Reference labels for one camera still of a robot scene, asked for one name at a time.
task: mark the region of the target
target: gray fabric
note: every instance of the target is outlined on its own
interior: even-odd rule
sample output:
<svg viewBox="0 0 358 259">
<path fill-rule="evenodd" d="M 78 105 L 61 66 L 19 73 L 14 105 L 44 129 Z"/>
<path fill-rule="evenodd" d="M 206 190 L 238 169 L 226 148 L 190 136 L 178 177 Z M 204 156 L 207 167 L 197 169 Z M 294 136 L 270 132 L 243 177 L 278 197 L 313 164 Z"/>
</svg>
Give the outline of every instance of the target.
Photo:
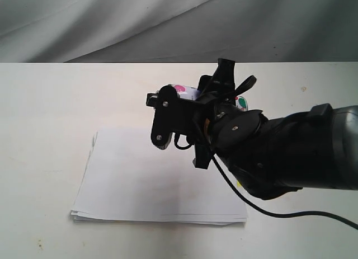
<svg viewBox="0 0 358 259">
<path fill-rule="evenodd" d="M 0 62 L 64 62 L 208 0 L 0 0 Z"/>
<path fill-rule="evenodd" d="M 73 62 L 358 60 L 358 0 L 211 0 Z"/>
</svg>

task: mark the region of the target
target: table surface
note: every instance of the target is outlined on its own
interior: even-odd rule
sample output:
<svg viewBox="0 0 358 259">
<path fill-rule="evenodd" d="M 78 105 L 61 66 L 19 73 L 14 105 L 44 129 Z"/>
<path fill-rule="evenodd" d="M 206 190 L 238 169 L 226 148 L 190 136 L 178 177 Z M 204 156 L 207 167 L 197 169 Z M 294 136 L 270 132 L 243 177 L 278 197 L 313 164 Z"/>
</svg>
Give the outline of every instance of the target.
<svg viewBox="0 0 358 259">
<path fill-rule="evenodd" d="M 0 258 L 356 258 L 358 232 L 320 217 L 275 219 L 248 209 L 246 224 L 74 223 L 94 133 L 152 124 L 147 92 L 197 86 L 216 64 L 0 64 Z M 251 109 L 282 117 L 329 102 L 358 104 L 358 63 L 237 64 L 254 74 Z M 303 189 L 271 211 L 325 210 L 358 221 L 358 192 Z"/>
</svg>

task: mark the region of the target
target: white cloth backdrop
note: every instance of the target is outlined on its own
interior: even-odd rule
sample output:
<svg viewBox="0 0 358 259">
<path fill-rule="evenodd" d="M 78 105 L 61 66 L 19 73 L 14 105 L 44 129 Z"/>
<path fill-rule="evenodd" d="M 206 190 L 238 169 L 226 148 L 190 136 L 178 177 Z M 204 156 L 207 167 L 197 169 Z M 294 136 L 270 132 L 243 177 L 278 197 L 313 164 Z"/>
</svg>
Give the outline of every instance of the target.
<svg viewBox="0 0 358 259">
<path fill-rule="evenodd" d="M 358 60 L 357 16 L 358 0 L 0 0 L 0 62 Z"/>
</svg>

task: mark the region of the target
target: stack of paper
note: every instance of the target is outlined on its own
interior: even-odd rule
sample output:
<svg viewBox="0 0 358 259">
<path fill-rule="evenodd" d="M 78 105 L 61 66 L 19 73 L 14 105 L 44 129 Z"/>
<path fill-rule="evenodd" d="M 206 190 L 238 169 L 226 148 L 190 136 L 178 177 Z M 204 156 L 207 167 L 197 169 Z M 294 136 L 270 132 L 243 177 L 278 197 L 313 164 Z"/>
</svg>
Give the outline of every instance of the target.
<svg viewBox="0 0 358 259">
<path fill-rule="evenodd" d="M 194 168 L 193 158 L 193 148 L 156 148 L 150 129 L 102 129 L 71 214 L 75 220 L 245 222 L 245 204 L 218 170 Z"/>
</svg>

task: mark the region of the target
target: white paper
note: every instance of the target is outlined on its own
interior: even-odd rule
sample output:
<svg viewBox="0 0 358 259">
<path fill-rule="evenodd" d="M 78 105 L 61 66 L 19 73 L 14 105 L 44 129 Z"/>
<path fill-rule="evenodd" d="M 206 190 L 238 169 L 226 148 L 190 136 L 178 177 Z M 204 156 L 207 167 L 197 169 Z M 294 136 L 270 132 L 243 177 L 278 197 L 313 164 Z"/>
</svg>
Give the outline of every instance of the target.
<svg viewBox="0 0 358 259">
<path fill-rule="evenodd" d="M 153 222 L 234 223 L 247 217 L 213 165 L 193 166 L 194 149 L 159 150 L 150 129 L 103 129 L 72 208 L 77 217 Z"/>
</svg>

